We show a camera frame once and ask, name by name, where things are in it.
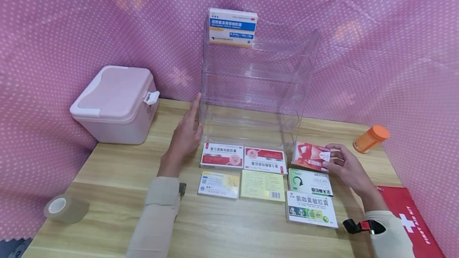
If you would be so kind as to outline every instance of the roll of tape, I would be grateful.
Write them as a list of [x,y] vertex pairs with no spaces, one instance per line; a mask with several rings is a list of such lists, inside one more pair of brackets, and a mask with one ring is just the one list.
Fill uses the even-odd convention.
[[53,221],[76,223],[88,213],[89,203],[69,194],[58,195],[46,204],[43,213]]

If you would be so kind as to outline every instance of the pink box lid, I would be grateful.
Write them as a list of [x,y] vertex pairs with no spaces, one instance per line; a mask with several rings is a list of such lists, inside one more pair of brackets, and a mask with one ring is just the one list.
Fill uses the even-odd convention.
[[152,80],[145,68],[105,66],[72,104],[70,113],[75,119],[130,121]]

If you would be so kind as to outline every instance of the orange bottle cap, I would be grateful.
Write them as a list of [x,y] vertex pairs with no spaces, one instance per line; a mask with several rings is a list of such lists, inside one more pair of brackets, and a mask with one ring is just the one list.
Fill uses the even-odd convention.
[[389,131],[381,125],[372,126],[368,133],[377,141],[384,141],[390,137]]

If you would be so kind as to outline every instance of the black buckle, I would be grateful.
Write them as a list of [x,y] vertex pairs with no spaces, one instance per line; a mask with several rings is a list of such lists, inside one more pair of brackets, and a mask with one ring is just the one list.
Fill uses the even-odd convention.
[[183,197],[185,195],[185,190],[186,190],[186,183],[181,182],[178,185],[178,194],[180,194],[180,197]]

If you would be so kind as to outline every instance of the white cross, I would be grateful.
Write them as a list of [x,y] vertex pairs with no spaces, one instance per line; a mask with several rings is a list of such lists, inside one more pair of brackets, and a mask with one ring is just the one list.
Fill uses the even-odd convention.
[[414,231],[413,231],[413,229],[412,229],[413,227],[416,227],[416,226],[414,225],[414,222],[411,221],[411,220],[408,220],[408,219],[406,218],[406,216],[403,215],[402,213],[399,213],[398,215],[400,216],[400,218],[401,218],[401,220],[402,220],[402,224],[403,224],[403,226],[406,228],[406,230],[407,230],[408,232],[410,232],[410,233],[414,233]]

